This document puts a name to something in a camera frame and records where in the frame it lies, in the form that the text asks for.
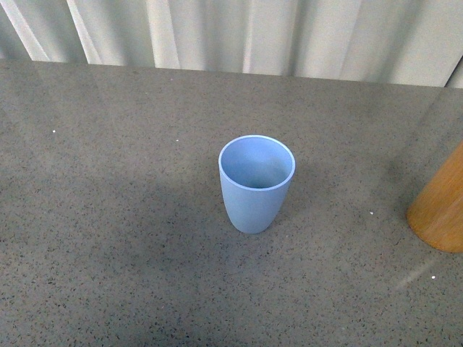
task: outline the curtain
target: curtain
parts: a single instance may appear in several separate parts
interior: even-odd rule
[[[462,0],[0,0],[0,58],[463,87]]]

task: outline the curtain fold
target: curtain fold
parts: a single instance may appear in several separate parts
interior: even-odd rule
[[[0,58],[463,87],[462,18],[461,0],[0,0]]]

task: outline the cup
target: cup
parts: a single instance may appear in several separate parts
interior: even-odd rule
[[[289,148],[262,135],[238,137],[218,156],[226,212],[236,229],[257,234],[275,219],[296,169]]]

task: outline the blue cup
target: blue cup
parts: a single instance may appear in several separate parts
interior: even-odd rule
[[[232,140],[218,157],[226,212],[236,229],[257,234],[275,219],[296,169],[289,148],[271,137]]]

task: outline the table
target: table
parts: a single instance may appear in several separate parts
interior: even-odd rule
[[[463,256],[405,218],[463,90],[31,61],[0,83],[0,345],[463,343]],[[218,180],[244,134],[297,161],[258,235]]]

